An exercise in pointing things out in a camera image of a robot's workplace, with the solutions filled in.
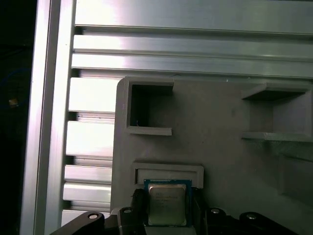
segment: aluminum profile slot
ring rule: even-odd
[[[312,35],[308,12],[304,1],[78,0],[75,24]]]
[[[85,212],[86,211],[63,210],[61,226],[66,225],[68,222],[72,221],[73,219],[77,218],[78,216]],[[103,212],[102,214],[104,215],[105,219],[110,216],[110,213]]]
[[[70,111],[115,112],[116,87],[119,79],[72,77],[70,82]]]
[[[216,56],[239,59],[313,60],[313,45],[309,44],[191,38],[75,35],[74,51],[84,53]]]
[[[63,200],[110,203],[111,185],[65,183]]]
[[[313,74],[312,63],[308,62],[86,53],[73,54],[72,67],[78,69],[242,74],[284,78],[301,77],[307,79],[311,79]]]
[[[112,168],[98,166],[66,165],[65,181],[110,185],[112,182]]]
[[[113,124],[69,121],[66,153],[72,156],[112,157],[113,138]]]
[[[112,157],[74,156],[73,164],[112,168]]]

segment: dark background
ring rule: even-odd
[[[18,234],[36,0],[0,0],[0,234]]]

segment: black mechanical arm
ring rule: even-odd
[[[86,212],[51,235],[146,235],[148,195],[136,189],[130,207],[104,219],[99,212]],[[193,227],[197,235],[297,235],[269,218],[246,212],[235,219],[219,208],[206,204],[202,190],[193,189]]]

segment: metal frame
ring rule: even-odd
[[[27,144],[22,195],[21,235],[44,233],[48,154],[59,28],[60,0],[38,0]]]
[[[75,9],[75,0],[61,0],[51,123],[45,235],[52,233],[61,225],[64,156],[66,154],[65,140],[67,137],[66,129]]]
[[[38,0],[21,234],[50,234],[62,211],[66,220],[76,210],[109,210],[109,184],[77,169],[98,166],[109,182],[117,80],[311,84],[310,11],[312,3],[294,1]],[[93,193],[78,201],[86,190],[106,193],[106,202]]]

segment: screw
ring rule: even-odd
[[[211,210],[211,212],[212,212],[213,214],[218,214],[218,213],[220,213],[220,210],[214,208],[214,209]]]
[[[253,214],[247,214],[246,216],[248,219],[256,219],[256,216]]]
[[[96,218],[98,218],[98,215],[96,215],[96,214],[91,214],[89,216],[89,219],[96,219]]]

